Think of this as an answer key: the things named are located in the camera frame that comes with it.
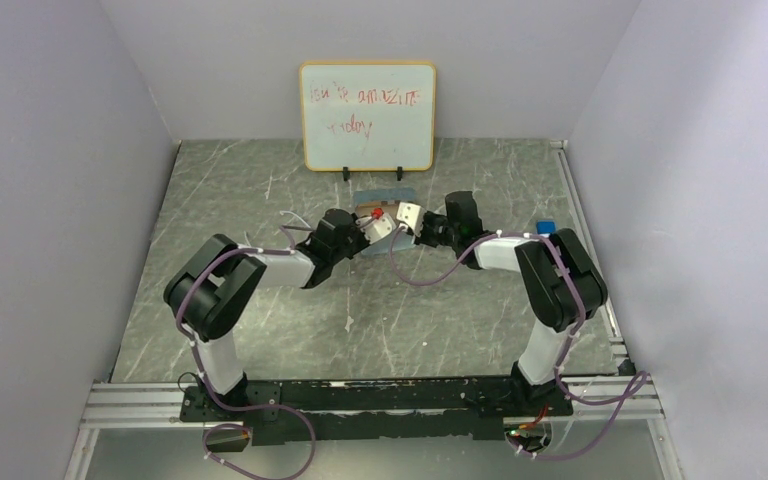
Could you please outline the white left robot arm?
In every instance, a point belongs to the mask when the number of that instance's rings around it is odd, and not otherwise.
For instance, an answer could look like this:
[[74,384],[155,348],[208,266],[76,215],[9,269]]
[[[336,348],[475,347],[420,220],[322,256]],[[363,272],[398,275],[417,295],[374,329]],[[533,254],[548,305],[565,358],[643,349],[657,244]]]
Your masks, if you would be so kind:
[[173,276],[163,300],[175,316],[176,328],[188,339],[211,412],[231,420],[250,404],[233,329],[254,293],[260,288],[320,285],[337,264],[374,243],[374,225],[385,217],[379,208],[365,217],[330,209],[304,241],[284,249],[242,245],[215,234]]

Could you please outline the blue glasses case green lining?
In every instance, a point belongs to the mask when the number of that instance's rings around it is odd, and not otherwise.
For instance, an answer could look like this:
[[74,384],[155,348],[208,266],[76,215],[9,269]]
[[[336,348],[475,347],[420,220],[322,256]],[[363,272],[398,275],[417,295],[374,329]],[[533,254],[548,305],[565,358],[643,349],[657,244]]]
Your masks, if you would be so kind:
[[355,191],[352,196],[352,205],[358,207],[367,203],[392,204],[396,202],[414,202],[416,191],[411,187],[383,188]]

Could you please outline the plaid glasses case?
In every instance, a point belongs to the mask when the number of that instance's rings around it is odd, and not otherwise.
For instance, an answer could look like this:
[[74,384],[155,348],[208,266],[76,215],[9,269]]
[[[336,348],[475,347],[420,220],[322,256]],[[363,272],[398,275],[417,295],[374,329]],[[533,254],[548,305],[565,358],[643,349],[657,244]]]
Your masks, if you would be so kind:
[[400,202],[398,200],[395,200],[395,201],[377,200],[377,201],[363,202],[355,206],[354,213],[359,218],[363,218],[363,217],[371,216],[377,210],[381,210],[383,213],[386,213],[387,215],[390,215],[391,217],[395,218],[398,212],[399,204]]

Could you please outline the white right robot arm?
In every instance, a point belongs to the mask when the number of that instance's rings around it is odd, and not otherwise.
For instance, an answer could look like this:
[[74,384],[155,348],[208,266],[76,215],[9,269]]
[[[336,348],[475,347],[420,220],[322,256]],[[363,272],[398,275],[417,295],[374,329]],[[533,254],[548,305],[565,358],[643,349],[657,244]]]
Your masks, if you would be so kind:
[[515,363],[523,379],[511,385],[509,399],[519,413],[534,414],[548,400],[545,384],[560,378],[578,331],[607,302],[607,285],[572,229],[492,232],[484,228],[470,191],[448,194],[445,209],[437,214],[403,203],[397,220],[416,244],[451,248],[460,265],[520,275],[537,321]]

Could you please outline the light blue cloth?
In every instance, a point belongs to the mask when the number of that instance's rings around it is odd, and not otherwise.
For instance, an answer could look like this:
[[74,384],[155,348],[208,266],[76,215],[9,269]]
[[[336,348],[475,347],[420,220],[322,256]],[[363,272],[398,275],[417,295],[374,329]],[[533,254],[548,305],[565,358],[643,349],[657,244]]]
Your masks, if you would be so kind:
[[396,236],[395,233],[391,233],[387,237],[374,244],[371,244],[369,247],[364,249],[361,252],[361,255],[365,257],[380,256],[386,255],[390,250],[393,252],[399,252],[410,250],[414,247],[415,245],[413,244],[413,240],[410,235]]

